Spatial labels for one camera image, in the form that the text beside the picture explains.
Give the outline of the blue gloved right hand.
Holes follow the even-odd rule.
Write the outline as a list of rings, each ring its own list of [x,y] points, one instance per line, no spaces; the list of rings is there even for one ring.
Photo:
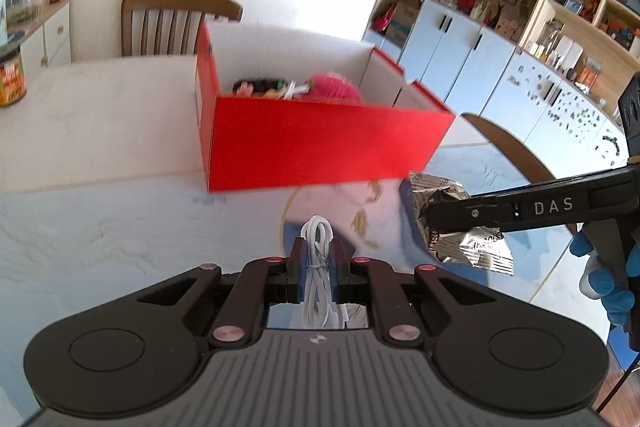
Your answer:
[[[634,307],[634,294],[616,283],[614,273],[608,269],[593,247],[584,230],[580,230],[570,243],[575,257],[588,257],[580,278],[580,291],[592,300],[600,300],[614,326],[624,325]]]

